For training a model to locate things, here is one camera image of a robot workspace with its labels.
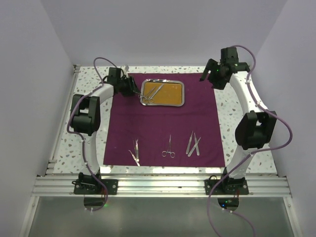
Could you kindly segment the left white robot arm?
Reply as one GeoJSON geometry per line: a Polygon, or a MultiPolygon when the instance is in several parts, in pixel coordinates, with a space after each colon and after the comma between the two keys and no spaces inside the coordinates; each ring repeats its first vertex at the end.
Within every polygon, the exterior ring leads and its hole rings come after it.
{"type": "Polygon", "coordinates": [[[84,169],[73,182],[75,194],[107,195],[108,188],[101,178],[97,160],[96,135],[101,125],[101,104],[120,93],[128,97],[138,94],[134,78],[125,68],[110,67],[108,75],[101,77],[99,85],[87,95],[75,94],[67,132],[80,137],[84,169]]]}

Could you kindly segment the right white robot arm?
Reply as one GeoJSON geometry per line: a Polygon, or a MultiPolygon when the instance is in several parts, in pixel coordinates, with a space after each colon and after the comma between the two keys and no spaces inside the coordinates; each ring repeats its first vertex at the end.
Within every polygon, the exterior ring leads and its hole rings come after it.
{"type": "Polygon", "coordinates": [[[227,84],[234,89],[241,105],[243,117],[235,129],[237,148],[230,163],[224,168],[220,180],[209,177],[205,180],[208,195],[233,195],[249,193],[245,179],[246,171],[254,157],[254,151],[269,143],[276,124],[275,112],[260,99],[246,62],[240,62],[235,46],[221,49],[217,62],[209,59],[200,78],[207,79],[213,89],[223,90],[227,84]]]}

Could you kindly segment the steel scalpel handle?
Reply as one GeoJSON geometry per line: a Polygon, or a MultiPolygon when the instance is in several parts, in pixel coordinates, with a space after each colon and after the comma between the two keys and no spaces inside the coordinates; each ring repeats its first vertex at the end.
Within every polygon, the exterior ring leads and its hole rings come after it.
{"type": "Polygon", "coordinates": [[[189,141],[188,141],[188,145],[187,145],[187,148],[186,148],[186,154],[187,154],[187,155],[189,154],[189,151],[190,151],[190,146],[191,146],[191,142],[192,142],[192,137],[193,137],[193,131],[191,132],[191,135],[190,135],[190,138],[189,138],[189,141]]]}
{"type": "Polygon", "coordinates": [[[199,146],[198,146],[199,139],[196,137],[196,134],[195,134],[195,133],[194,133],[194,138],[195,138],[195,151],[196,151],[196,155],[199,156],[199,155],[200,155],[199,146]]]}
{"type": "Polygon", "coordinates": [[[199,141],[201,138],[199,138],[198,140],[195,141],[194,146],[192,147],[192,149],[189,151],[188,157],[190,157],[192,155],[192,153],[194,152],[194,150],[198,147],[199,141]]]}

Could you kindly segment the steel tray yellow liner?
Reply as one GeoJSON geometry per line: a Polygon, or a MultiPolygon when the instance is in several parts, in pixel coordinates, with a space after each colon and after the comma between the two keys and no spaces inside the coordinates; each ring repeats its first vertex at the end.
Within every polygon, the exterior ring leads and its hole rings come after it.
{"type": "Polygon", "coordinates": [[[164,84],[162,89],[154,96],[154,102],[149,103],[139,99],[144,106],[172,106],[181,107],[185,103],[185,86],[178,80],[167,79],[146,79],[142,82],[140,94],[147,94],[153,87],[156,87],[150,96],[164,84]]]}

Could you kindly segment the steel scissors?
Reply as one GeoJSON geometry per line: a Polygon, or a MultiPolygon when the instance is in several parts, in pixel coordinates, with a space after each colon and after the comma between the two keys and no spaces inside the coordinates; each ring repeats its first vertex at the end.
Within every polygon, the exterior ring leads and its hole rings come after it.
{"type": "Polygon", "coordinates": [[[145,101],[148,101],[148,102],[152,102],[153,101],[153,99],[151,99],[151,97],[150,97],[150,95],[151,95],[151,93],[153,92],[153,90],[155,89],[156,87],[153,87],[147,94],[145,94],[145,95],[143,95],[143,94],[139,94],[138,95],[138,98],[139,99],[143,99],[143,100],[145,100],[145,101]]]}

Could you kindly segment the steel tweezers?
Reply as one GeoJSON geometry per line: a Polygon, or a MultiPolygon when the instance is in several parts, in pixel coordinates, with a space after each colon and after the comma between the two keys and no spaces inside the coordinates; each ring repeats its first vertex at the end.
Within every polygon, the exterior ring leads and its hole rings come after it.
{"type": "Polygon", "coordinates": [[[138,147],[138,139],[136,139],[136,153],[138,155],[137,160],[139,161],[139,147],[138,147]]]}
{"type": "Polygon", "coordinates": [[[137,159],[138,155],[136,153],[136,140],[134,138],[133,138],[133,147],[134,147],[134,155],[135,155],[135,158],[137,159]]]}
{"type": "Polygon", "coordinates": [[[129,151],[129,153],[131,154],[131,156],[132,156],[133,160],[135,161],[136,165],[137,165],[138,167],[140,167],[140,163],[139,163],[139,161],[137,160],[136,156],[133,154],[133,152],[132,152],[131,150],[128,150],[128,151],[129,151]]]}

